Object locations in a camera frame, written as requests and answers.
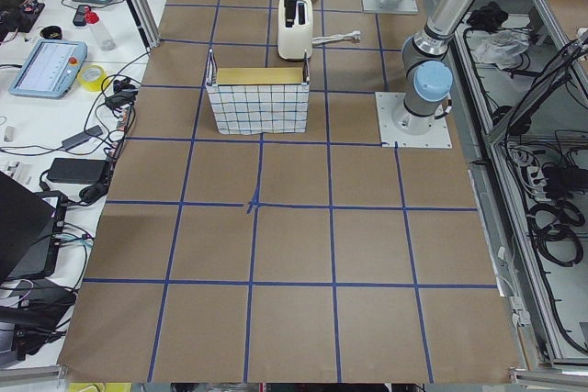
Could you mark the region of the cream white toaster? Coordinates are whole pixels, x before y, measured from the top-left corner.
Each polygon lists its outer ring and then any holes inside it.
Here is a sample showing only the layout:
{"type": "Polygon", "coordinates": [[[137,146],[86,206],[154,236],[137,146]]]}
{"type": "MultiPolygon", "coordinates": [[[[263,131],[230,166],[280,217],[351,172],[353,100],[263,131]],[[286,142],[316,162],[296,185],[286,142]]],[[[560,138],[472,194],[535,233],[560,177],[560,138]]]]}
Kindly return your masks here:
{"type": "Polygon", "coordinates": [[[288,61],[302,61],[312,55],[313,11],[311,0],[297,0],[296,15],[291,28],[286,27],[285,0],[278,3],[278,55],[288,61]]]}

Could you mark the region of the light wooden board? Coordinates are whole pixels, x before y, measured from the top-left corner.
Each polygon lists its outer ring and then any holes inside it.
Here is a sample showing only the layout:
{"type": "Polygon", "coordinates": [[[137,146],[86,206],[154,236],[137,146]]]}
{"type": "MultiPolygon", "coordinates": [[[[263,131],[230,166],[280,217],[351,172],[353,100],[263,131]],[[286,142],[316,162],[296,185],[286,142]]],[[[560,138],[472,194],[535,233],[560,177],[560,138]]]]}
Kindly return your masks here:
{"type": "Polygon", "coordinates": [[[218,85],[276,85],[302,84],[307,76],[301,68],[219,68],[216,75],[218,85]]]}

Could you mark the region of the clear bottle red cap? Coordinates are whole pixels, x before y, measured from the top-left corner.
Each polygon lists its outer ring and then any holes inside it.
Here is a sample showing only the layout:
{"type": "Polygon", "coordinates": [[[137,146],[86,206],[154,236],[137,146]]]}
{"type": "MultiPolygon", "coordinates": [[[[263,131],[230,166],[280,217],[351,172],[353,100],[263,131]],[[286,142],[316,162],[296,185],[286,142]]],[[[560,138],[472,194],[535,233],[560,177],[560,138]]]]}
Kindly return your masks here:
{"type": "Polygon", "coordinates": [[[89,26],[89,29],[101,50],[110,51],[116,49],[117,45],[115,40],[112,38],[106,26],[95,11],[91,9],[85,11],[85,23],[89,26]]]}

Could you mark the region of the yellow tape roll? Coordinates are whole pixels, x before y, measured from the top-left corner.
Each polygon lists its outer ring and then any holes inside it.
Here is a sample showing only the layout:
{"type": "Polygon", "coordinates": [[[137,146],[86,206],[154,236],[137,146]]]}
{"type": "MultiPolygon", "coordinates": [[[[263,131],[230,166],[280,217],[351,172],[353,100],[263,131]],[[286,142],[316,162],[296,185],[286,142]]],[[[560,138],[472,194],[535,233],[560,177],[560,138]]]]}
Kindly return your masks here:
{"type": "Polygon", "coordinates": [[[78,72],[78,83],[88,92],[100,92],[107,84],[107,73],[100,65],[86,65],[78,72]]]}

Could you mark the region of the crumpled white cloth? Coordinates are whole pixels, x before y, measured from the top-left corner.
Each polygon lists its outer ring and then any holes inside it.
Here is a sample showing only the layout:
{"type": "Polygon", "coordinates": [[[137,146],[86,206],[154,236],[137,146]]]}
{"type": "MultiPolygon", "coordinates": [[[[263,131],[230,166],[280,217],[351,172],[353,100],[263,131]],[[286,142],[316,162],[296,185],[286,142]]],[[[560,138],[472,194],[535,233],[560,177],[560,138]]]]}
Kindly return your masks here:
{"type": "Polygon", "coordinates": [[[475,62],[495,64],[499,69],[514,68],[529,46],[527,34],[503,30],[482,38],[472,56],[475,62]]]}

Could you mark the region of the small black bowl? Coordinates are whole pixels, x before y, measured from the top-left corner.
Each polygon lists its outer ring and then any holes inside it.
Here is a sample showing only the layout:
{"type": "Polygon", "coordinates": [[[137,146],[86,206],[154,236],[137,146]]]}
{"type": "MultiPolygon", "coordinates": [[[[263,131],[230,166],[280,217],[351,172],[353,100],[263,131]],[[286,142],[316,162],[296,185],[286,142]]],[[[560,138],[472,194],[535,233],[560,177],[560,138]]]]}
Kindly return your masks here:
{"type": "Polygon", "coordinates": [[[40,31],[43,39],[60,40],[62,39],[62,29],[59,26],[47,26],[40,31]]]}

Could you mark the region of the near blue teach pendant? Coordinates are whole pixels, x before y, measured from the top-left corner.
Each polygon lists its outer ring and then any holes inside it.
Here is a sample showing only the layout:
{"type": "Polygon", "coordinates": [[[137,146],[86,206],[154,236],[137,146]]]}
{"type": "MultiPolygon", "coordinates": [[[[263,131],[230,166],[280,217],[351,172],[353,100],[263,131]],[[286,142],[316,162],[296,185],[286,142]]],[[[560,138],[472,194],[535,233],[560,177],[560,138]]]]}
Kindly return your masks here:
{"type": "Polygon", "coordinates": [[[62,98],[72,87],[87,55],[82,41],[41,39],[8,88],[11,95],[62,98]]]}

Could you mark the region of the grey usb hub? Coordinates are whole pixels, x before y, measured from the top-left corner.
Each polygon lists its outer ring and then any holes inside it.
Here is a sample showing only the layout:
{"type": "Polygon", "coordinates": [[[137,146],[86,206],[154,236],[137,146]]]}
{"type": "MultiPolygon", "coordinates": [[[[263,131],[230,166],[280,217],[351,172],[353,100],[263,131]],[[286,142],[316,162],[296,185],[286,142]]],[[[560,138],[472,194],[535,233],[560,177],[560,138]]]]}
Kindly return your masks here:
{"type": "Polygon", "coordinates": [[[103,130],[99,125],[94,125],[91,128],[85,129],[69,138],[62,141],[62,149],[69,151],[75,147],[78,147],[92,138],[99,137],[103,134],[103,130]]]}

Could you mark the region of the black power adapter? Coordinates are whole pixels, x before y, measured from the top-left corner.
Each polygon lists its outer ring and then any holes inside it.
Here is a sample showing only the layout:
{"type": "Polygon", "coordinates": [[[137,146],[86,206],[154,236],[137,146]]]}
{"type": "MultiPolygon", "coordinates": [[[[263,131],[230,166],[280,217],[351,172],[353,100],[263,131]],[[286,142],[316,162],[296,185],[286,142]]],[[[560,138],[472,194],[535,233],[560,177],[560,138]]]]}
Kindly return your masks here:
{"type": "Polygon", "coordinates": [[[53,183],[91,185],[102,179],[106,169],[105,160],[55,158],[47,179],[53,183]]]}

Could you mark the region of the black laptop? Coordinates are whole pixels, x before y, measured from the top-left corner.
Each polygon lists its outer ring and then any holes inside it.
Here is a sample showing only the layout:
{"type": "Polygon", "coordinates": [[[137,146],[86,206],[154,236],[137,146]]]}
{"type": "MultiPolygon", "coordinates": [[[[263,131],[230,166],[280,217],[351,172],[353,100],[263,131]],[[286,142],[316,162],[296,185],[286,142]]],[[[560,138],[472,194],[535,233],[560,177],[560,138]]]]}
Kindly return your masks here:
{"type": "Polygon", "coordinates": [[[40,279],[53,274],[63,231],[66,196],[31,192],[1,174],[1,280],[40,279]]]}

